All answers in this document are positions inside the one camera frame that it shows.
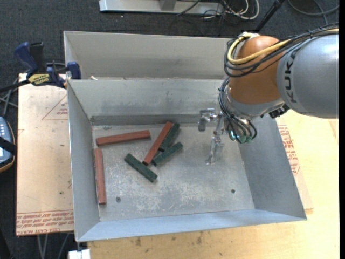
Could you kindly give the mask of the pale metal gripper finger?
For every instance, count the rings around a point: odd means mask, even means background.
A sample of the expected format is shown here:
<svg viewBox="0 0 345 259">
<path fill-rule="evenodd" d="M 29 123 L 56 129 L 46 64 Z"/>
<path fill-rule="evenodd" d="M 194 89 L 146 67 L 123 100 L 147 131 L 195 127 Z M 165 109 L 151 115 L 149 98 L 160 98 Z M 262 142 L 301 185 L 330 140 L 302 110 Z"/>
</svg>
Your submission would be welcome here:
<svg viewBox="0 0 345 259">
<path fill-rule="evenodd" d="M 204 132 L 206 130 L 207 123 L 213 122 L 215 119 L 217 119 L 217 114 L 214 108 L 207 108 L 204 110 L 200 110 L 198 130 L 200 132 Z"/>
<path fill-rule="evenodd" d="M 208 165 L 216 163 L 222 156 L 224 148 L 224 143 L 222 143 L 221 138 L 213 137 L 210 144 L 209 154 L 206 159 Z"/>
</svg>

